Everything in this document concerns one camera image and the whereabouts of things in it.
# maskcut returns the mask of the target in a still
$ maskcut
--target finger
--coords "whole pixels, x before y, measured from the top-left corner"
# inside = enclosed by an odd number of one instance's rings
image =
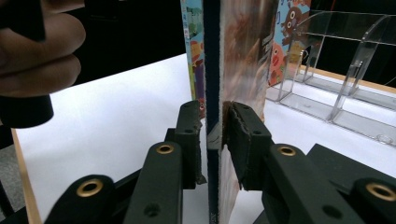
[[[43,11],[59,13],[84,7],[84,0],[42,0]]]
[[[67,14],[46,19],[47,39],[42,43],[9,29],[0,31],[0,76],[72,54],[85,40],[81,22]]]
[[[80,71],[78,58],[69,55],[34,69],[0,77],[0,95],[10,97],[46,95],[71,86]]]

